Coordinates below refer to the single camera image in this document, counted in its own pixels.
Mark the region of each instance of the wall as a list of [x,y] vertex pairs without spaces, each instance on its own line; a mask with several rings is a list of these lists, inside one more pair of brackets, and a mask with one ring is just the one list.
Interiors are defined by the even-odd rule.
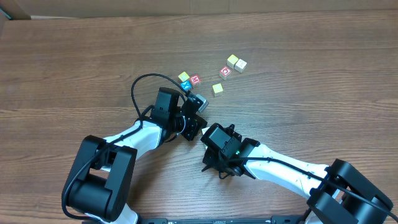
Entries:
[[30,16],[108,17],[398,9],[398,0],[7,0]]

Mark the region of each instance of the black bracket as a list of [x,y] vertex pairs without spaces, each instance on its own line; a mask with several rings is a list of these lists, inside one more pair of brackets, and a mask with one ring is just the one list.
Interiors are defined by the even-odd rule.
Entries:
[[[84,138],[62,194],[76,173],[104,144],[104,139],[95,136]],[[113,145],[108,153],[104,153],[103,157],[94,161],[78,176],[66,205],[77,211],[96,215],[107,222],[115,221],[127,201],[136,156],[137,149]],[[90,173],[90,168],[100,169],[104,165],[112,165],[107,179]]]
[[231,124],[223,128],[220,124],[214,123],[200,139],[208,149],[205,152],[203,163],[206,171],[209,168],[218,170],[221,179],[227,176],[242,176],[243,174],[255,179],[244,168],[245,161],[228,162],[230,159],[247,157],[251,151],[260,145],[259,141],[246,138],[242,141],[242,135],[234,131],[235,125]]
[[[391,211],[391,200],[348,162],[336,159],[326,171],[327,180],[343,188],[349,187],[353,193]],[[336,189],[325,184],[310,191],[311,197],[307,200],[307,205],[322,223],[376,224],[383,223],[386,219],[386,213],[350,195],[344,194],[342,202],[338,203],[332,197],[335,192]]]
[[208,102],[202,96],[189,92],[186,102],[180,108],[177,106],[179,97],[180,92],[177,90],[159,88],[155,108],[150,112],[149,119],[164,130],[160,144],[172,133],[180,133],[186,140],[192,141],[199,130],[207,125],[196,113],[203,111]]

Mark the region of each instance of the robotic arm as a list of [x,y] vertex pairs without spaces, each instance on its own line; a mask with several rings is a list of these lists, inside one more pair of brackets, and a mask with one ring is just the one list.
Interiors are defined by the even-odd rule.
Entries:
[[[277,183],[307,199],[310,209],[291,223],[383,223],[392,209],[391,200],[345,161],[337,159],[331,166],[298,161],[256,140],[242,141],[233,124],[228,128],[213,124],[201,141],[208,146],[202,172],[214,168],[221,179],[245,174]],[[339,190],[345,192],[341,203],[335,200]]]
[[[103,223],[136,223],[137,215],[125,205],[136,159],[159,147],[172,133],[191,141],[207,125],[203,118],[196,115],[208,105],[204,97],[188,92],[182,107],[177,106],[179,97],[177,90],[160,88],[149,117],[140,118],[133,127],[115,136],[105,139],[87,136],[81,143],[63,188],[63,205]],[[116,143],[106,152],[102,151],[105,144],[112,142]],[[90,168],[108,171],[108,178],[90,174]]]

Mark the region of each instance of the wood grain surface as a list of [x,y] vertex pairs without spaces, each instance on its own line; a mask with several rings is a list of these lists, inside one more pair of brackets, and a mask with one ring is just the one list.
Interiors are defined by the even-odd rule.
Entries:
[[[145,73],[203,80],[202,116],[306,162],[354,165],[398,203],[398,11],[9,21],[0,38],[0,223],[79,223],[60,208],[81,140],[137,118]],[[219,77],[235,54],[244,73]],[[211,86],[224,95],[213,98]],[[161,78],[141,80],[153,104]],[[140,158],[128,204],[144,218],[301,214],[276,184],[201,173],[199,138]]]

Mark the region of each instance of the small cube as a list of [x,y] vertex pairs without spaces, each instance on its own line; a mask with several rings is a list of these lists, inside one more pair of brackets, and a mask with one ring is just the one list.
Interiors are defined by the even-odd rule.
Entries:
[[191,83],[190,83],[188,80],[185,81],[185,82],[182,82],[182,83],[181,83],[181,87],[182,87],[184,90],[186,90],[186,91],[192,89]]
[[221,83],[213,85],[213,94],[214,96],[221,96],[223,94],[223,86],[221,86]]
[[231,69],[229,69],[227,66],[224,66],[221,70],[220,70],[220,77],[223,80],[226,80],[228,78],[228,76],[231,74]]
[[235,64],[236,64],[236,62],[237,62],[238,60],[239,60],[239,59],[237,58],[237,56],[231,55],[231,56],[229,56],[229,58],[227,59],[226,64],[227,64],[229,67],[234,68],[234,66],[235,66]]
[[248,64],[248,63],[245,62],[244,60],[239,59],[238,62],[236,62],[235,70],[237,70],[238,72],[242,73],[243,70],[246,68],[246,65],[247,65],[247,64]]
[[200,86],[200,84],[201,84],[201,80],[198,75],[193,75],[190,78],[190,80],[191,80],[192,88],[196,88],[196,87]]
[[181,82],[185,82],[189,79],[189,75],[186,72],[181,73],[178,78]]

